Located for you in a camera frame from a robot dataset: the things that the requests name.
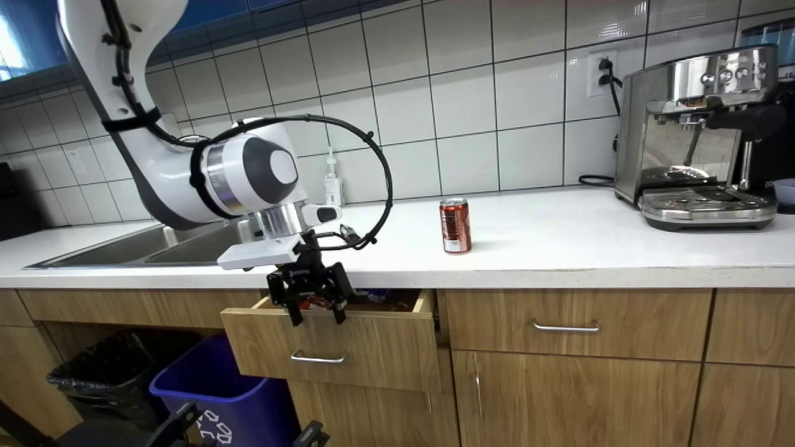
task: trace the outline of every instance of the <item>drip tray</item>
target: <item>drip tray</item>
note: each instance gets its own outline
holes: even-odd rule
[[[722,186],[645,189],[638,208],[651,227],[660,228],[766,227],[774,216],[774,202]]]

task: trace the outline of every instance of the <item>blue recycling bin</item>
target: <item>blue recycling bin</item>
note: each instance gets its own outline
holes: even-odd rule
[[[225,335],[209,338],[162,370],[150,392],[168,412],[197,402],[202,442],[230,447],[286,447],[299,438],[299,418],[289,385],[243,377]]]

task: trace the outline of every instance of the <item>trash bin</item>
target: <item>trash bin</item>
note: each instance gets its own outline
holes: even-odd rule
[[[299,438],[289,385],[269,377],[243,377],[225,335],[215,335],[162,370],[150,392],[176,412],[197,402],[202,442],[230,447],[286,447]]]
[[[63,364],[48,380],[85,420],[110,418],[153,431],[168,410],[150,395],[150,382],[197,343],[197,334],[125,330]]]

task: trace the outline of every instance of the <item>open drawer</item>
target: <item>open drawer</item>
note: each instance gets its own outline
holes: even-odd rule
[[[337,382],[393,391],[443,391],[430,293],[409,312],[304,314],[294,326],[284,308],[260,302],[222,314],[243,376]]]

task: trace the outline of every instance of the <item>drawer handle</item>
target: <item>drawer handle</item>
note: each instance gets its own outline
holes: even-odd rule
[[[591,321],[591,326],[543,326],[531,321],[531,329],[536,334],[584,334],[584,335],[595,335],[602,330],[599,321]]]
[[[315,355],[304,355],[304,354],[299,350],[299,354],[291,354],[291,364],[343,365],[343,364],[346,364],[346,355],[340,355],[340,357],[315,357]]]

